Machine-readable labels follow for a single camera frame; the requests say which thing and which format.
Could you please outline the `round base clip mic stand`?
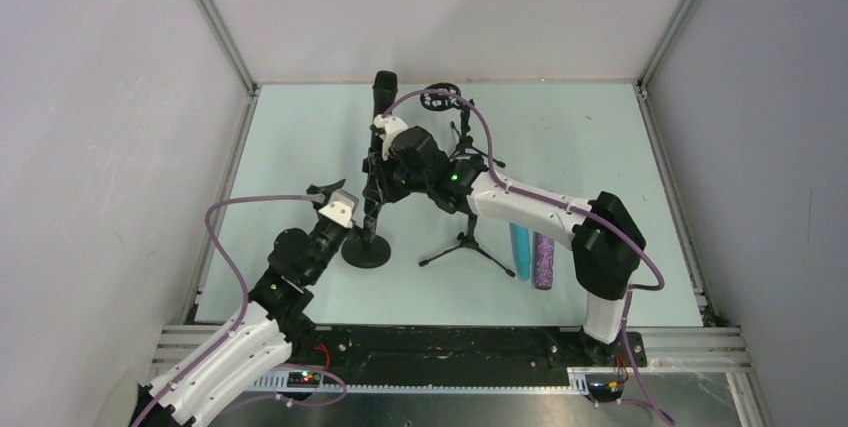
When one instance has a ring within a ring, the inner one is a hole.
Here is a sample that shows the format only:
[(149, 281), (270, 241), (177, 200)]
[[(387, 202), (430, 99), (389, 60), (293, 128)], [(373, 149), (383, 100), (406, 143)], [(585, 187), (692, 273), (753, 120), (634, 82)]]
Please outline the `round base clip mic stand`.
[(360, 269), (374, 269), (385, 265), (391, 256), (389, 242), (377, 234), (377, 222), (384, 205), (381, 181), (381, 153), (369, 149), (363, 162), (367, 179), (363, 189), (363, 222), (342, 246), (343, 260)]

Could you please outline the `black microphone orange end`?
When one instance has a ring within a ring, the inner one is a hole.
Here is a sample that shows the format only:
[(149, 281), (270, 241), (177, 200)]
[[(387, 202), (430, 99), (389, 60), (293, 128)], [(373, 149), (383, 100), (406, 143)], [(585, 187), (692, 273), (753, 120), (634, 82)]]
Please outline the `black microphone orange end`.
[(384, 114), (395, 102), (397, 92), (397, 74), (387, 70), (378, 71), (372, 84), (373, 109), (371, 119)]

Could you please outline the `tripod stand with double clamp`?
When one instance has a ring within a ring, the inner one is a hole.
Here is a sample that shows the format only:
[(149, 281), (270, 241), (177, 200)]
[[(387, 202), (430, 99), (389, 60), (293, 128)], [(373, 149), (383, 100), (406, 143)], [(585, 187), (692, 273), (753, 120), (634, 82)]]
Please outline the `tripod stand with double clamp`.
[(442, 251), (442, 252), (440, 252), (440, 253), (432, 256), (432, 257), (425, 258), (425, 259), (419, 261), (418, 266), (419, 267), (428, 266), (432, 262), (434, 262), (434, 261), (436, 261), (436, 260), (438, 260), (442, 257), (445, 257), (450, 253), (453, 253), (453, 252), (460, 250), (460, 249), (465, 249), (465, 250), (476, 252), (477, 254), (482, 256), (483, 258), (491, 261), (498, 268), (503, 270), (506, 273), (506, 275), (509, 276), (510, 278), (516, 278), (517, 274), (514, 270), (512, 270), (511, 268), (508, 268), (504, 263), (502, 263), (501, 261), (499, 261), (498, 259), (493, 257), (491, 254), (489, 254), (481, 246), (481, 244), (478, 242), (478, 240), (475, 236), (477, 224), (478, 224), (478, 216), (475, 215), (475, 214), (468, 214), (467, 215), (466, 229), (463, 232), (458, 233), (458, 235), (456, 237), (457, 243), (453, 247), (450, 247), (450, 248), (448, 248), (448, 249), (446, 249), (446, 250), (444, 250), (444, 251)]

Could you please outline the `teal blue microphone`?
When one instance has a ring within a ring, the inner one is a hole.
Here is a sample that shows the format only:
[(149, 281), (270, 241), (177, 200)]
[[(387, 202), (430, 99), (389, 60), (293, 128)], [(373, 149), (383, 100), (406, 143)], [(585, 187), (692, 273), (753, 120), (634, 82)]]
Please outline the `teal blue microphone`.
[(530, 233), (526, 227), (514, 223), (509, 228), (516, 272), (521, 280), (529, 280), (533, 264)]

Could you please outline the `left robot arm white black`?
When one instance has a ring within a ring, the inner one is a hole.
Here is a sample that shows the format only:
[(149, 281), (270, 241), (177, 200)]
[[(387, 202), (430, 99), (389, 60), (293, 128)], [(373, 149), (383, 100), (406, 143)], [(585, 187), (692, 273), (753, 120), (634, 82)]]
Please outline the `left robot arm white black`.
[(298, 198), (312, 204), (314, 227), (282, 231), (254, 287), (233, 272), (239, 308), (184, 360), (139, 387), (131, 425), (209, 425), (258, 378), (290, 359), (314, 330), (304, 313), (314, 297), (309, 289), (355, 231), (358, 200), (343, 181), (311, 185)]

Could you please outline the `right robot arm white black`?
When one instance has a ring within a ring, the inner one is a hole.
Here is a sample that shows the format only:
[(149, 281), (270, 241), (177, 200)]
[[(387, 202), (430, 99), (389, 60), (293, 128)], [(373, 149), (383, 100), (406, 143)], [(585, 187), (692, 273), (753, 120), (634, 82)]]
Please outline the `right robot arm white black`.
[(452, 159), (420, 126), (374, 127), (364, 163), (375, 223), (378, 210), (411, 194), (440, 210), (493, 218), (526, 227), (568, 248), (578, 284), (587, 293), (579, 338), (601, 363), (622, 350), (625, 297), (646, 240), (623, 202), (609, 192), (594, 199), (557, 196), (503, 180), (481, 156)]

